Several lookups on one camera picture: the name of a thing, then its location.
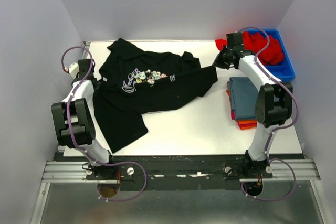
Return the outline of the black floral t shirt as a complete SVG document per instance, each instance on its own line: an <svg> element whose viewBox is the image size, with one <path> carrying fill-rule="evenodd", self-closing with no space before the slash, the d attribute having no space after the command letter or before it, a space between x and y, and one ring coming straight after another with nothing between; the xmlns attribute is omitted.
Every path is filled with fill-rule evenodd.
<svg viewBox="0 0 336 224"><path fill-rule="evenodd" d="M203 97L218 80L214 66L203 68L189 52L144 51L122 38L108 49L93 107L114 153L148 133L143 114L177 110Z"/></svg>

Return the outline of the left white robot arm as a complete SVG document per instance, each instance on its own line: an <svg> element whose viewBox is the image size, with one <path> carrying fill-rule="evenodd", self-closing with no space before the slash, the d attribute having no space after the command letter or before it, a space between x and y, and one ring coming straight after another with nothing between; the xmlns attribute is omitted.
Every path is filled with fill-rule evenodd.
<svg viewBox="0 0 336 224"><path fill-rule="evenodd" d="M69 112L73 134L78 151L85 157L91 156L88 167L85 168L87 175L100 179L112 179L116 175L116 166L112 162L111 153L105 149L96 139L96 129L87 102L93 96L98 87L94 77L94 67L90 65L90 59L82 59L70 65L74 81L72 82L73 98L68 95L61 102L51 106L56 138L61 146L76 149L70 135L66 106L70 102Z"/></svg>

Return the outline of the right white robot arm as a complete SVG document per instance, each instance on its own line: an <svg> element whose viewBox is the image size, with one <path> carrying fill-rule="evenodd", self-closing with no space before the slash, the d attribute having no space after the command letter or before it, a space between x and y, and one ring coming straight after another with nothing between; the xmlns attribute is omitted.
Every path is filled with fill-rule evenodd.
<svg viewBox="0 0 336 224"><path fill-rule="evenodd" d="M234 67L240 70L258 90L255 105L257 130L247 150L250 160L241 165L242 173L249 178L259 174L260 162L267 162L268 165L272 162L269 150L276 133L296 122L287 123L292 117L292 104L295 102L292 84L275 77L259 60L259 54L270 44L268 34L263 30L261 32L266 37L266 44L257 53L245 48L241 30L227 34L226 45L213 62L221 69Z"/></svg>

